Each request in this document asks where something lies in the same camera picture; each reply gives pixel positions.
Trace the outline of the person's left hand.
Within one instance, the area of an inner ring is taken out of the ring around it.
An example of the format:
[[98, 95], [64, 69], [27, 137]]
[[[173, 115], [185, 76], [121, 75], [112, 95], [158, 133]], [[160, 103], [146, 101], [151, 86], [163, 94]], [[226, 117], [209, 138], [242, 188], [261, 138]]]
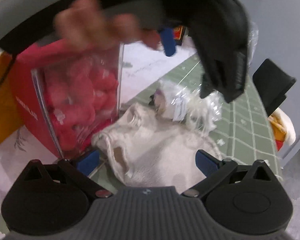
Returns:
[[76, 0], [54, 19], [58, 35], [68, 46], [83, 51], [90, 48], [106, 50], [119, 43], [142, 41], [156, 50], [160, 36], [154, 30], [139, 27], [138, 19], [132, 14], [117, 15], [107, 19], [98, 0]]

